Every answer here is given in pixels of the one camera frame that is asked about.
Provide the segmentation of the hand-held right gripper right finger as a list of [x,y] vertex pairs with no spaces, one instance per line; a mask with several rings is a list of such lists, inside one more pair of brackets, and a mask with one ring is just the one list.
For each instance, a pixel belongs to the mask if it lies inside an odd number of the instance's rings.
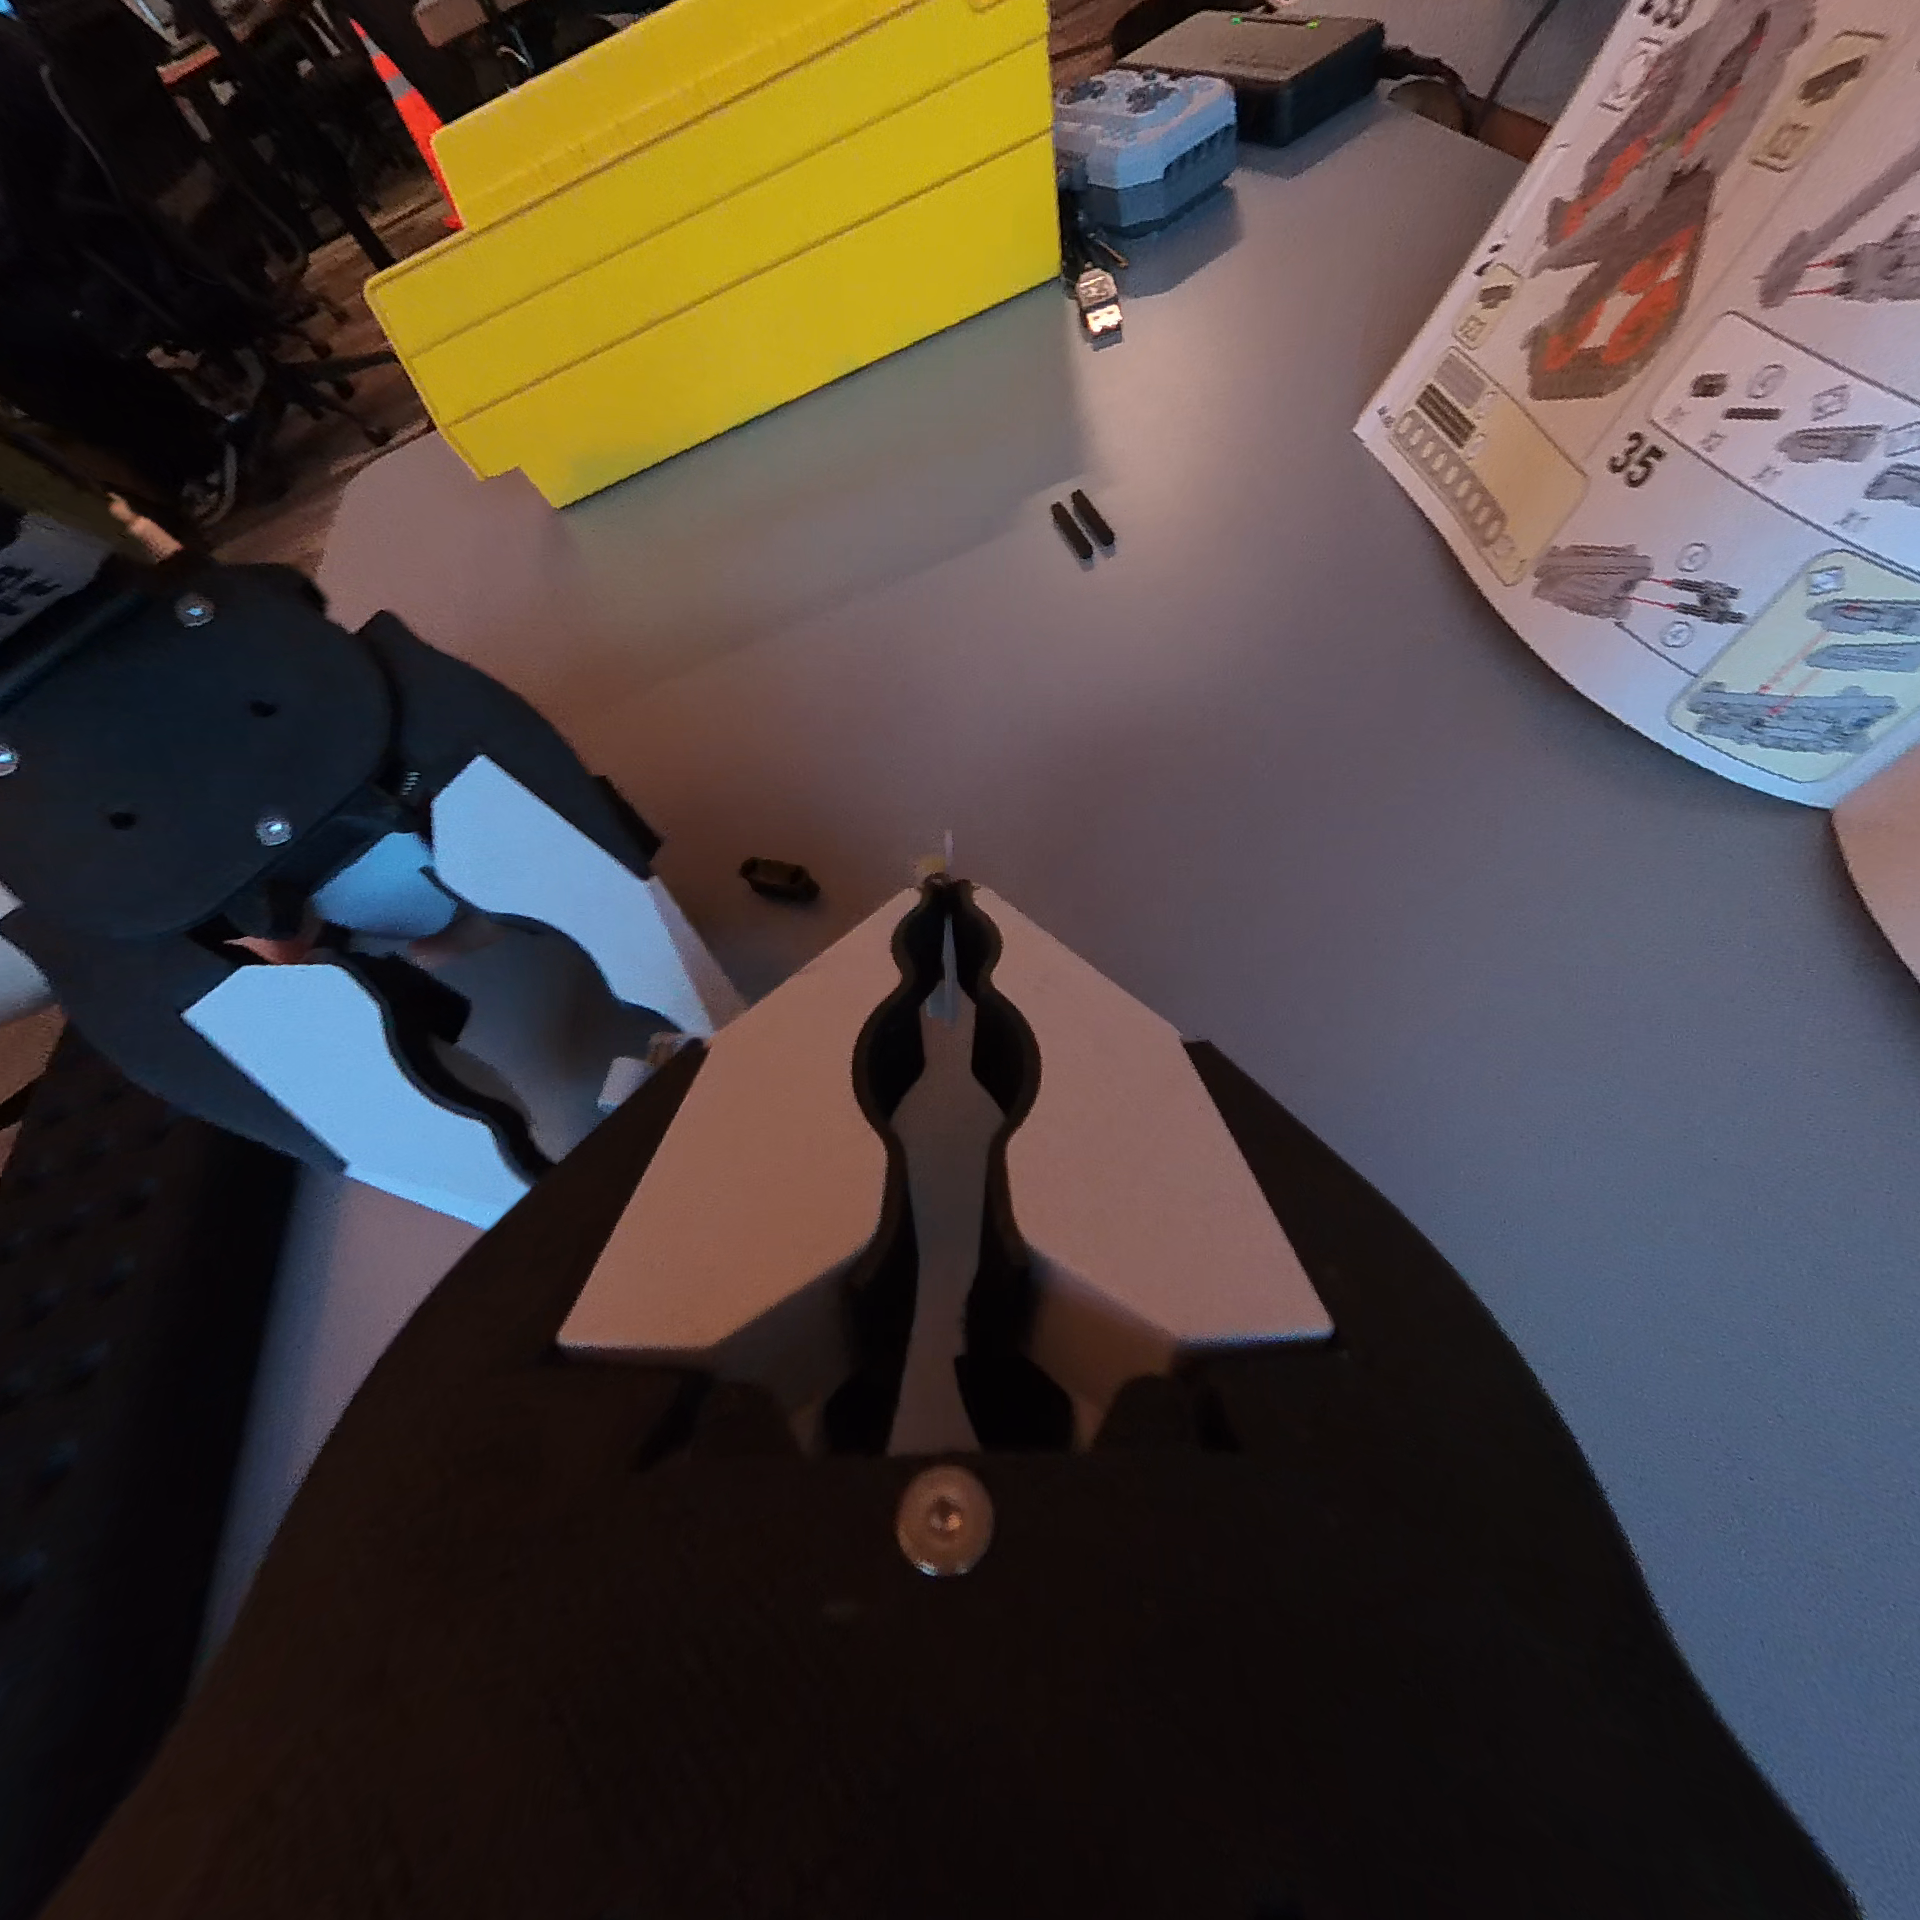
[[1000,1111],[961,1394],[986,1449],[1067,1449],[1141,1375],[1332,1337],[1180,1031],[961,889],[971,1073]]

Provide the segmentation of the short grey beam piece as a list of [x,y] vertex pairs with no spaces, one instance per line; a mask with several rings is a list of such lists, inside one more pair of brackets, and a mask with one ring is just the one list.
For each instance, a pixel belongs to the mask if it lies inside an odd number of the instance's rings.
[[[937,847],[931,849],[931,853],[924,853],[915,861],[915,881],[925,887],[932,880],[952,880],[953,873],[955,873],[953,853],[955,853],[955,834],[953,834],[953,827],[946,825],[940,831]],[[946,906],[945,936],[943,936],[943,979],[931,992],[931,995],[924,1000],[924,1015],[928,1019],[943,1022],[946,1025],[959,1025],[961,986],[959,986],[959,962],[955,962],[952,906]]]

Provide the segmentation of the yellow plastic bin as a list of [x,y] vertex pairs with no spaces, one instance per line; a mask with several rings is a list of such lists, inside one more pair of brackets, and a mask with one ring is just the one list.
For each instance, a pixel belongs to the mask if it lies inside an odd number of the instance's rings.
[[369,281],[426,411],[554,507],[1049,281],[1043,2],[682,2],[440,133]]

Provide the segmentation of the grey battery hub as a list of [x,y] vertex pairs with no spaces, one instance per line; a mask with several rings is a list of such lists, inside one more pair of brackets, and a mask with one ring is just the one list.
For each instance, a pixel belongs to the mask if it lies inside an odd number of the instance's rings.
[[1212,74],[1116,65],[1051,95],[1057,173],[1096,227],[1161,227],[1237,163],[1237,98]]

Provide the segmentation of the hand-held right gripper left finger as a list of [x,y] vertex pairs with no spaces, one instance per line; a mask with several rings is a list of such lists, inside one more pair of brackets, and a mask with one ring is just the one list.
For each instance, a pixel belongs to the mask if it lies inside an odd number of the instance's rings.
[[562,1350],[761,1384],[818,1407],[828,1449],[885,1450],[919,1289],[896,1111],[924,1000],[925,895],[906,894],[723,1027]]

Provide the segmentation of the white instruction booklet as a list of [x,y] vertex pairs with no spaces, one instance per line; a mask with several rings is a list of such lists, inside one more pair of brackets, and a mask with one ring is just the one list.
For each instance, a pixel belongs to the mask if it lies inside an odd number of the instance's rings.
[[1833,809],[1916,741],[1919,5],[1632,5],[1356,425],[1524,643]]

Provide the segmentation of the orange traffic cone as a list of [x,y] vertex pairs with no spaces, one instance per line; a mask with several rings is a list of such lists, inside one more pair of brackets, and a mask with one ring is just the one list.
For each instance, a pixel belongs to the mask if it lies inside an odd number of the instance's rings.
[[440,186],[440,192],[445,201],[448,209],[443,213],[443,226],[451,232],[459,232],[464,227],[464,218],[453,203],[453,190],[451,190],[448,181],[443,178],[442,162],[435,153],[435,136],[442,129],[442,118],[435,114],[433,104],[421,94],[421,88],[405,78],[400,65],[369,33],[369,29],[361,25],[361,21],[356,15],[349,15],[349,22],[352,22],[352,29],[354,29],[356,38],[363,42],[363,48],[369,51],[369,59],[373,61],[375,72],[379,74],[381,85],[387,86],[387,90],[392,95],[392,103],[394,103],[407,134],[413,138],[428,173],[433,176],[435,185]]

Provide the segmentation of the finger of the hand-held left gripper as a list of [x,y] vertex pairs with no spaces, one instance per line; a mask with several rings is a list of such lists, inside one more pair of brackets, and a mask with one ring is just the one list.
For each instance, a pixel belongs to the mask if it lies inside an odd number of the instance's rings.
[[183,1023],[348,1177],[487,1229],[552,1159],[506,1075],[459,1043],[464,995],[428,976],[413,983],[451,1010],[405,1010],[349,955],[241,967],[187,1002]]
[[745,1010],[658,877],[625,865],[492,758],[473,758],[433,799],[429,845],[448,894],[567,936],[617,1000],[698,1040]]

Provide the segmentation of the black power adapter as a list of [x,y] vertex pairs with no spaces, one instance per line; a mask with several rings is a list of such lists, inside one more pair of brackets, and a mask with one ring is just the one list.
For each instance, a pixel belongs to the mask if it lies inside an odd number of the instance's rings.
[[1311,5],[1138,5],[1112,49],[1120,65],[1225,80],[1240,136],[1284,147],[1376,90],[1385,25]]

